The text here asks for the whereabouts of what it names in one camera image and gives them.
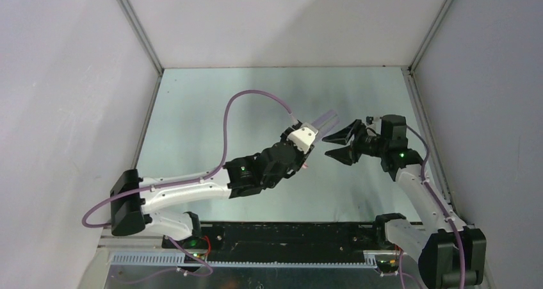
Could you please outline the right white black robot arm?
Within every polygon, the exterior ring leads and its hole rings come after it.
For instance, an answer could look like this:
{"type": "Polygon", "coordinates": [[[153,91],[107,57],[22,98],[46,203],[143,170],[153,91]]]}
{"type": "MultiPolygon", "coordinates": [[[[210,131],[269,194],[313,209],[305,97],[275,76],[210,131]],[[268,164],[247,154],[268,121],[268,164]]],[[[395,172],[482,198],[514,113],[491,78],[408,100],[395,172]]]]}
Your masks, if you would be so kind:
{"type": "Polygon", "coordinates": [[[323,137],[338,144],[326,155],[353,165],[361,156],[380,159],[382,170],[403,190],[421,219],[423,230],[399,213],[376,217],[374,224],[385,242],[416,260],[427,288],[465,288],[484,279],[487,241],[481,229],[466,224],[426,173],[428,155],[409,148],[413,129],[401,115],[367,117],[323,137]]]}

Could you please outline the grey umbrella case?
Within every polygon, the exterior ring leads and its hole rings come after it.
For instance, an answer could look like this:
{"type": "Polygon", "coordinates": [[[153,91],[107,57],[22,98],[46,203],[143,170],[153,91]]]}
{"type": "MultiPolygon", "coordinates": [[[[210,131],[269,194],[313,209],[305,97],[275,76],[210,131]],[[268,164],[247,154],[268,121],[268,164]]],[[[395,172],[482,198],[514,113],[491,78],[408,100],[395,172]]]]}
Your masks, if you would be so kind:
{"type": "Polygon", "coordinates": [[[339,123],[338,114],[334,110],[329,110],[311,123],[311,126],[317,131],[316,141],[319,142],[339,123]]]}

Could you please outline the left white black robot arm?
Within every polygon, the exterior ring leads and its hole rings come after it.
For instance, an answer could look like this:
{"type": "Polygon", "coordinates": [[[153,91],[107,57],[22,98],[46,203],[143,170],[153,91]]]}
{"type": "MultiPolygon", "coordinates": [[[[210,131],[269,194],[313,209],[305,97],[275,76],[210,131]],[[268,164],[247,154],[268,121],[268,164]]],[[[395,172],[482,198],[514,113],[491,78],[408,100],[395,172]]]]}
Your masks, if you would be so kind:
{"type": "Polygon", "coordinates": [[[136,169],[122,173],[111,189],[111,233],[131,236],[142,231],[176,241],[200,236],[197,214],[168,212],[178,204],[206,199],[234,199],[260,194],[296,174],[305,164],[320,132],[298,123],[280,141],[260,153],[235,158],[194,178],[141,178],[136,169]]]}

